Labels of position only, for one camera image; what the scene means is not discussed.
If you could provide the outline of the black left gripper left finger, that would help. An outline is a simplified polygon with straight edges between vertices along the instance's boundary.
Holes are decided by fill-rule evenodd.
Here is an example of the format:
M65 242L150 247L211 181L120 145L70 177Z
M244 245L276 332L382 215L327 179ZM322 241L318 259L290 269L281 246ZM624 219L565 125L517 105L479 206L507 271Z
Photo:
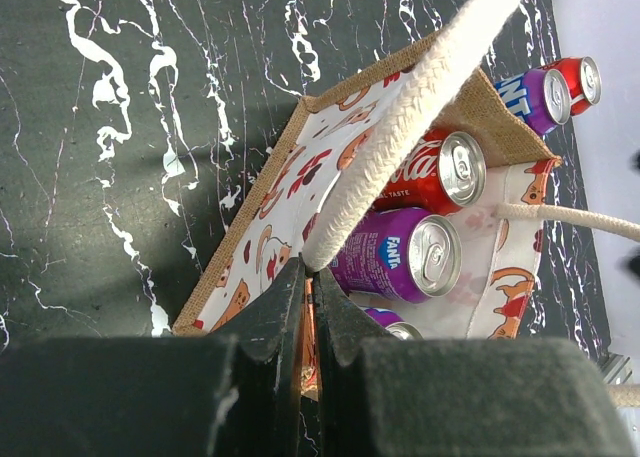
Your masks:
M204 337L60 338L1 357L5 456L293 456L305 269Z

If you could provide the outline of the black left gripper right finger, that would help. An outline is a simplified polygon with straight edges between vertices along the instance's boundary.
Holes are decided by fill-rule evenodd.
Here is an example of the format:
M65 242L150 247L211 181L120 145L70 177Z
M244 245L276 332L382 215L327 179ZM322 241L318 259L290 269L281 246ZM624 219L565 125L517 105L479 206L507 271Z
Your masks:
M562 339L400 340L312 281L326 456L630 456L599 369Z

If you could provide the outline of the red cola can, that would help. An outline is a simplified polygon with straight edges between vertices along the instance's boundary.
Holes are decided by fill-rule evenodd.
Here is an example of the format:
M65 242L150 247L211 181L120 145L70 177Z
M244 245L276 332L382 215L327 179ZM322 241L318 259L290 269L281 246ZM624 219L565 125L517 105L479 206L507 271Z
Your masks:
M577 116L596 105L602 94L602 81L596 62L588 56L566 57L541 69L555 69L564 76L571 97L571 115Z
M426 132L372 204L375 210L420 207L438 215L475 204L486 185L484 154L463 131Z

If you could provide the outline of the printed canvas tote bag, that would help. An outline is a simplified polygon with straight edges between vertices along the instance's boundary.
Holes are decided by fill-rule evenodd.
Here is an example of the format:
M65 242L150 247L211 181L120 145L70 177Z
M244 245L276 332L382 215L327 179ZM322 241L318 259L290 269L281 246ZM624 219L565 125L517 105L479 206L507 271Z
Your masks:
M513 338L539 267L534 234L566 222L637 240L636 224L545 203L520 204L527 165L547 177L560 160L511 115L488 77L470 66L517 0L468 0L441 31L374 63L318 97L297 104L272 154L173 326L177 335L212 331L235 316L231 298L265 290L257 250L271 237L321 264L408 152L420 124L470 132L489 164L489 188L454 226L463 236L463 272L482 285L467 304L438 297L410 306L409 320L428 337Z

